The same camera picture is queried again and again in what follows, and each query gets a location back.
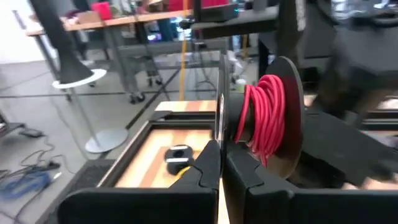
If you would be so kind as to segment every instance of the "concrete floor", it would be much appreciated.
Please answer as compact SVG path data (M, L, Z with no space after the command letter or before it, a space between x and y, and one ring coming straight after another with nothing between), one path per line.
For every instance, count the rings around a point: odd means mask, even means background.
M162 70L160 73L166 81L174 71ZM245 73L249 81L255 79L255 71L256 65L250 65ZM217 69L214 68L211 80L215 85L217 74ZM185 76L186 100L209 100L215 98L215 91L194 92L195 73L193 70L188 70ZM153 87L147 86L146 74L144 72L138 74L137 79L140 90L146 93L146 100L137 105L132 105L128 102L126 96L123 94L119 78L114 72L110 72L104 78L98 80L95 88L82 86L76 89L81 94L80 99L90 116L95 130L125 127L159 89L157 85ZM49 142L55 145L55 150L52 153L46 154L46 157L63 154L70 169L75 172L85 163L85 159L79 152L78 147L84 147L85 142L89 138L89 133L80 114L76 111L73 102L69 103L62 93L58 90L53 90L50 85L52 82L53 77L45 62L0 65L0 110L11 122L26 123L30 128L43 131L49 137ZM168 91L171 91L169 93L171 100L178 100L178 87L179 75L166 87ZM207 84L199 88L202 90L212 90L211 86ZM160 94L149 105L149 108L130 128L129 138L133 137L152 114L154 108L165 99L165 95ZM59 118L56 107L60 108L62 116L65 117L72 133L77 136L78 146L74 142L69 129ZM117 158L124 147L125 144L114 149L108 154L107 158ZM20 169L19 163L23 158L35 151L46 150L48 148L44 144L43 138L29 139L18 135L18 132L15 131L0 139L0 170ZM98 155L94 154L88 156L92 159L98 157ZM73 177L73 174L66 170L65 162L59 162L62 164L60 169L62 172L61 177L24 210L24 213L19 217L22 223L35 223ZM33 194L26 194L16 200L0 199L0 211L15 216ZM11 224L13 221L0 214L0 223Z

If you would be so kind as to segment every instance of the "red cable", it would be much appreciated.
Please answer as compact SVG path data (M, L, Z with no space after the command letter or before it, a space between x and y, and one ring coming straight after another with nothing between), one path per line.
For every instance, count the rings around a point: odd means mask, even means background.
M248 146L264 166L284 137L285 90L276 75L264 75L257 86L246 85L241 118L236 130L235 143L242 135L249 102L254 105L254 132Z

